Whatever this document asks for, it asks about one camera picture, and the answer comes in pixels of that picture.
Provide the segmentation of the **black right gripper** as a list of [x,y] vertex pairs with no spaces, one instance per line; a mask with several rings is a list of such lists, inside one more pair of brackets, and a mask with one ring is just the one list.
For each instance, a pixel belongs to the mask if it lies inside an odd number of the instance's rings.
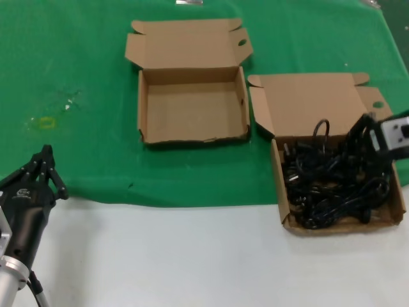
[[347,151],[356,151],[360,148],[364,160],[370,161],[370,166],[383,168],[408,158],[408,141],[402,141],[389,149],[386,144],[379,144],[376,135],[376,120],[370,120],[369,114],[363,114],[346,135]]

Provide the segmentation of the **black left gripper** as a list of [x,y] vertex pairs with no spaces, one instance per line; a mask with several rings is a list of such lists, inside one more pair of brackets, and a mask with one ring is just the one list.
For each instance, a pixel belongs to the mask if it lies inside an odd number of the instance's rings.
[[[56,188],[55,194],[47,186],[49,180]],[[1,191],[4,192],[1,206],[12,231],[4,254],[32,266],[54,208],[54,197],[69,198],[66,185],[56,171],[52,147],[44,145],[29,162],[3,178]]]

